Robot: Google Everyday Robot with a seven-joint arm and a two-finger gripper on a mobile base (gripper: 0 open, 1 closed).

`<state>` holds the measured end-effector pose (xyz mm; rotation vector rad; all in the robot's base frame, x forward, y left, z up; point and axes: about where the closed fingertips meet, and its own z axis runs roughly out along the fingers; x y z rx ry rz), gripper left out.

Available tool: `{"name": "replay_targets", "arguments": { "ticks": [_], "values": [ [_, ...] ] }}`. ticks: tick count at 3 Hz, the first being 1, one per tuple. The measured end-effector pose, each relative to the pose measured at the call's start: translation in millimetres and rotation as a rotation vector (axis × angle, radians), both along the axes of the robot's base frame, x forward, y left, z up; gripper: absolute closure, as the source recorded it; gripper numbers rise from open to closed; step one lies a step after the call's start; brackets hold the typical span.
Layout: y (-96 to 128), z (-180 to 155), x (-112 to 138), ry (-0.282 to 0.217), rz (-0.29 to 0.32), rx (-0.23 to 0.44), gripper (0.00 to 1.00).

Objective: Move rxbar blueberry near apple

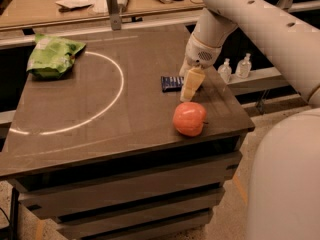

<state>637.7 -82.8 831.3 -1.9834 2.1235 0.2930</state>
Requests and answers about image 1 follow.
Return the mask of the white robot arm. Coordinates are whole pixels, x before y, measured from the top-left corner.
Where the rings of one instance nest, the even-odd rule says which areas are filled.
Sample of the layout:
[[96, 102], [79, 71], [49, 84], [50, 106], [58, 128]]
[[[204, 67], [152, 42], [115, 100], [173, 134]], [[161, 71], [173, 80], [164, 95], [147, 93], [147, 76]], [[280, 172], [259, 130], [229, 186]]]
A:
[[233, 79], [238, 94], [291, 86], [310, 106], [261, 140], [251, 169], [246, 240], [320, 240], [320, 30], [265, 0], [202, 0], [180, 70], [181, 98], [192, 99], [203, 72], [236, 28], [271, 67]]

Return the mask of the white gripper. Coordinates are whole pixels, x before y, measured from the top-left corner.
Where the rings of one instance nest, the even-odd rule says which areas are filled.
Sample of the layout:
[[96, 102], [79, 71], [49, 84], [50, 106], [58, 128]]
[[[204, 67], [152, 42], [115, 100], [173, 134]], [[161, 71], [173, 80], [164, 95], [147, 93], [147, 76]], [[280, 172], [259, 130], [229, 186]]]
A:
[[190, 36], [185, 49], [185, 59], [179, 71], [179, 76], [184, 76], [180, 95], [182, 102], [192, 100], [205, 79], [203, 69], [212, 66], [220, 52], [220, 47], [210, 47], [200, 42], [194, 34]]

